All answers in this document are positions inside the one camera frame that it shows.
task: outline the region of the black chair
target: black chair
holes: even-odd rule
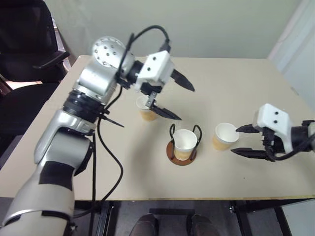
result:
[[[66,75],[50,12],[42,0],[0,1],[0,74],[21,87],[0,100],[0,134],[23,135]]]

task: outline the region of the beige table top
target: beige table top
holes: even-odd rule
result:
[[[46,102],[9,160],[0,171],[0,196],[14,197],[31,176],[34,147],[53,116],[71,91],[90,56],[81,56],[61,85]],[[300,153],[282,162],[246,159],[213,149],[211,137],[220,122],[235,126],[249,124],[254,112],[271,103],[285,109],[294,122],[314,118],[314,113],[291,90],[290,85],[266,59],[174,58],[176,68],[193,83],[193,93],[168,83],[157,100],[183,120],[176,128],[192,129],[199,124],[203,139],[196,160],[176,166],[166,156],[172,120],[141,119],[135,105],[140,95],[124,90],[111,108],[110,118],[125,128],[103,122],[101,132],[108,147],[122,162],[125,174],[110,200],[147,199],[280,199],[315,196],[315,154]],[[241,134],[232,147],[262,149],[259,134]],[[97,190],[101,199],[114,185],[119,168],[97,143]],[[91,199],[92,163],[74,178],[75,198]]]

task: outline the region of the white paper cup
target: white paper cup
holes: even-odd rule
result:
[[[146,106],[148,99],[149,97],[147,95],[140,96],[136,100],[136,105],[139,109],[142,119],[146,121],[152,121],[157,118],[157,115],[153,111],[150,111]]]
[[[240,135],[235,131],[236,127],[230,123],[220,123],[216,126],[215,134],[212,138],[213,146],[216,150],[226,150],[235,143]]]
[[[175,148],[174,154],[177,159],[186,161],[197,144],[197,136],[188,129],[176,130],[173,134]]]

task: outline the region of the black cable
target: black cable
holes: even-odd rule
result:
[[[112,156],[112,158],[116,161],[116,163],[119,165],[119,168],[120,168],[120,175],[119,175],[119,178],[117,180],[117,182],[115,183],[115,185],[112,187],[112,189],[97,203],[94,205],[94,207],[80,213],[80,214],[77,214],[75,215],[73,218],[79,218],[79,217],[82,217],[84,215],[87,215],[89,213],[91,213],[93,210],[95,210],[95,208],[101,206],[101,204],[109,197],[109,195],[111,195],[114,190],[117,188],[118,184],[120,183],[120,181],[122,180],[123,178],[123,175],[124,175],[124,168],[122,166],[122,164],[120,163],[120,161],[116,158],[116,156],[111,152],[111,150],[106,146],[106,144],[104,143],[104,140],[102,138],[102,135],[100,133],[100,122],[102,120],[99,119],[98,122],[97,122],[97,134],[98,134],[98,137],[99,137],[99,140],[100,142],[102,143],[103,147],[106,149],[106,151]]]
[[[111,101],[110,103],[108,103],[108,105],[105,107],[105,110],[108,110],[108,109],[118,100],[118,98],[120,97],[120,95],[122,95],[122,92],[123,92],[123,87],[120,86],[118,95],[113,99],[113,101]]]
[[[121,86],[118,95],[105,107],[105,110],[108,110],[110,108],[110,106],[112,106],[118,100],[118,98],[122,95],[122,91],[123,91],[123,87]],[[79,217],[85,216],[85,215],[91,213],[92,211],[94,211],[97,207],[101,206],[101,204],[108,198],[108,196],[111,195],[112,192],[116,189],[116,187],[118,186],[118,184],[120,183],[120,181],[123,178],[123,174],[124,174],[123,166],[121,165],[119,160],[114,156],[114,154],[111,152],[111,150],[109,150],[109,148],[106,146],[106,144],[105,144],[105,142],[104,142],[104,140],[103,140],[103,138],[101,136],[101,133],[100,133],[100,122],[101,122],[101,120],[102,119],[99,118],[98,121],[97,121],[97,135],[98,135],[98,138],[99,138],[100,142],[102,143],[103,147],[107,150],[107,152],[114,158],[114,160],[119,165],[119,167],[121,169],[121,173],[120,173],[120,176],[119,176],[117,182],[112,187],[112,189],[105,195],[105,197],[103,197],[96,205],[95,204],[92,205],[92,207],[90,209],[88,209],[88,210],[86,210],[86,211],[84,211],[84,212],[82,212],[80,214],[77,214],[77,215],[73,216],[73,218],[79,218]]]
[[[276,161],[283,161],[283,160],[286,160],[292,156],[294,156],[295,154],[301,152],[301,151],[304,151],[311,143],[312,141],[315,140],[315,133],[312,134],[310,137],[308,137],[305,141],[303,141],[302,143],[300,143],[292,152],[289,152],[288,154],[285,154],[283,156],[273,156],[273,158],[276,160]]]
[[[163,32],[164,36],[165,36],[165,40],[167,42],[169,42],[169,37],[168,37],[168,34],[166,32],[166,30],[162,27],[162,26],[158,26],[158,25],[153,25],[153,26],[149,26],[149,27],[146,27],[144,30],[140,31],[140,33],[138,33],[135,38],[133,39],[133,41],[137,40],[141,35],[143,35],[145,32],[148,32],[149,30],[153,30],[153,29],[158,29],[160,31]]]
[[[93,134],[93,171],[92,171],[92,207],[90,215],[89,236],[92,236],[94,215],[95,215],[95,197],[96,197],[96,138]]]
[[[127,52],[130,50],[131,45],[132,45],[133,42],[134,42],[134,34],[132,33],[130,35],[130,37],[129,37],[128,43],[126,45],[126,48],[125,48],[125,51],[124,51],[124,54],[123,54],[123,57],[120,60],[120,63],[119,63],[119,66],[118,66],[118,70],[117,70],[117,73],[116,73],[117,79],[120,79],[120,77],[121,77],[123,63],[125,61]]]
[[[168,37],[168,34],[166,32],[166,30],[161,27],[161,26],[158,26],[158,25],[153,25],[153,26],[149,26],[147,28],[145,28],[144,30],[142,30],[141,32],[139,32],[135,37],[134,37],[134,34],[132,33],[129,37],[129,40],[128,40],[128,43],[126,45],[126,48],[125,48],[125,51],[124,51],[124,54],[122,56],[122,59],[119,63],[119,67],[118,67],[118,71],[116,73],[116,78],[117,80],[120,79],[121,77],[121,73],[122,73],[122,66],[123,66],[123,63],[125,61],[125,58],[126,58],[126,55],[128,53],[128,51],[131,49],[131,45],[132,43],[138,39],[141,35],[143,35],[145,32],[149,31],[149,30],[152,30],[152,29],[158,29],[160,31],[163,32],[164,36],[165,36],[165,42],[164,44],[162,45],[162,47],[160,49],[163,49],[163,50],[170,50],[170,47],[169,47],[169,37]],[[119,93],[118,95],[105,107],[105,110],[108,110],[118,99],[119,97],[122,95],[122,91],[123,91],[123,87],[121,86],[120,87],[120,90],[119,90]],[[117,159],[117,157],[111,152],[111,150],[106,146],[102,136],[101,136],[101,133],[100,133],[100,123],[101,123],[101,118],[98,119],[97,121],[97,135],[99,137],[99,140],[100,142],[102,143],[103,147],[107,150],[107,152],[112,156],[112,158],[116,161],[116,163],[119,165],[120,167],[120,170],[121,170],[121,173],[120,173],[120,176],[117,180],[117,182],[115,183],[115,185],[112,187],[112,189],[97,203],[95,204],[95,192],[96,192],[96,168],[94,170],[94,163],[96,165],[96,142],[95,142],[95,135],[93,135],[93,139],[94,139],[94,150],[95,150],[95,155],[93,155],[93,159],[95,158],[95,161],[93,161],[93,189],[92,189],[92,207],[89,209],[89,210],[86,210],[80,214],[77,214],[75,216],[73,216],[73,218],[79,218],[79,217],[82,217],[84,215],[87,215],[89,213],[91,213],[91,218],[90,218],[90,229],[89,229],[89,235],[92,235],[92,231],[93,229],[91,230],[91,228],[93,228],[93,221],[94,221],[94,210],[101,206],[101,204],[108,198],[109,195],[111,195],[114,190],[116,189],[116,187],[118,186],[118,184],[120,183],[120,181],[122,180],[123,178],[123,174],[124,174],[124,168],[122,166],[122,164],[120,163],[120,161]]]

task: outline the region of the black band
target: black band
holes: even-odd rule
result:
[[[70,114],[94,123],[103,111],[104,105],[86,96],[84,93],[72,90],[65,103],[63,110]]]
[[[13,223],[13,222],[16,222],[16,221],[18,221],[20,218],[21,218],[21,215],[14,216],[13,218],[9,219],[9,220],[6,222],[6,224],[5,224],[4,226],[7,226],[7,225],[9,225],[9,224],[11,224],[11,223]]]
[[[53,211],[53,210],[43,210],[41,212],[41,215],[42,216],[52,216],[52,217],[64,219],[66,221],[70,221],[70,217],[66,213],[57,212],[57,211]]]
[[[94,148],[94,144],[92,142],[90,142],[87,154],[85,154],[85,157],[84,157],[81,165],[79,166],[79,168],[75,171],[74,176],[80,174],[82,171],[84,171],[86,169],[86,167],[88,166],[88,162],[90,160],[90,157],[93,153],[93,148]]]
[[[39,184],[54,184],[72,191],[72,174],[74,168],[70,165],[47,161],[40,173]]]

